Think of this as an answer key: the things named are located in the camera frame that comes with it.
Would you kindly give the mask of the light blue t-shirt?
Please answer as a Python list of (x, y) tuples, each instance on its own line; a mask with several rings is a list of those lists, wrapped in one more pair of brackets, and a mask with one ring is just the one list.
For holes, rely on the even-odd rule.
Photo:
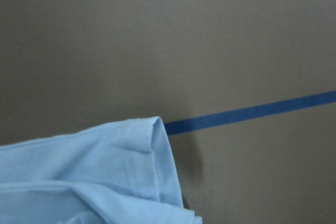
[(160, 117), (1, 147), (1, 223), (202, 223)]

